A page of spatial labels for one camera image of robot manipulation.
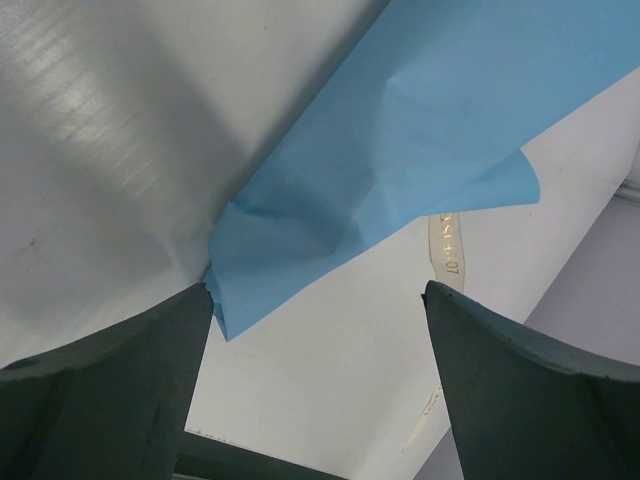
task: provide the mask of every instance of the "blue tissue paper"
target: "blue tissue paper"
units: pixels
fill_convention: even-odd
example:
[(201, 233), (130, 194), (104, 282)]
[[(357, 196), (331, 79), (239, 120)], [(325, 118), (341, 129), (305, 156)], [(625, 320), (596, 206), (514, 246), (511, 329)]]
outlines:
[(215, 226), (226, 338), (418, 216), (536, 202), (520, 147), (640, 64), (639, 25), (639, 0), (392, 0)]

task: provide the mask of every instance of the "beige tape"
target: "beige tape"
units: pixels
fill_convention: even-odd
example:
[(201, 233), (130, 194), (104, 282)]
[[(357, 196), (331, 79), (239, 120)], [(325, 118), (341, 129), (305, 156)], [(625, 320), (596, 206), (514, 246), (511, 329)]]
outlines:
[[(436, 273), (436, 280), (451, 288), (464, 291), (464, 249), (460, 216), (457, 213), (443, 213), (429, 218), (429, 257)], [(418, 438), (427, 425), (431, 413), (444, 397), (442, 384), (438, 384), (429, 396), (420, 419), (402, 450), (404, 451)]]

